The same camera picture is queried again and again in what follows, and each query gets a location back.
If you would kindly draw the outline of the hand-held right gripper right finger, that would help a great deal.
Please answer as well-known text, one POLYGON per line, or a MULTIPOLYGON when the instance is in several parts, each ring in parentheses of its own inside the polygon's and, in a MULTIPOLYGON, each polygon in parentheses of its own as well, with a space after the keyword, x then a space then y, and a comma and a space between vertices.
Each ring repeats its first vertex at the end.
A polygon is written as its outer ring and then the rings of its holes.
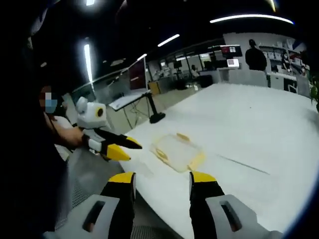
POLYGON ((235 196, 224 194, 209 174, 189 173, 190 209, 196 239, 282 239, 258 223, 256 213, 235 196))

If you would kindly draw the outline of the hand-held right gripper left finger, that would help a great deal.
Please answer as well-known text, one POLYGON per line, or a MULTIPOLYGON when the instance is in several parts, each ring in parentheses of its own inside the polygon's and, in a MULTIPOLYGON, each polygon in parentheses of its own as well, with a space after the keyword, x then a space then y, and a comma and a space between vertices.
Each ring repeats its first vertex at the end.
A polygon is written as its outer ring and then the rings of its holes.
POLYGON ((116 174, 105 195, 91 195, 71 210, 66 223, 45 239, 129 239, 135 217, 136 173, 116 174))

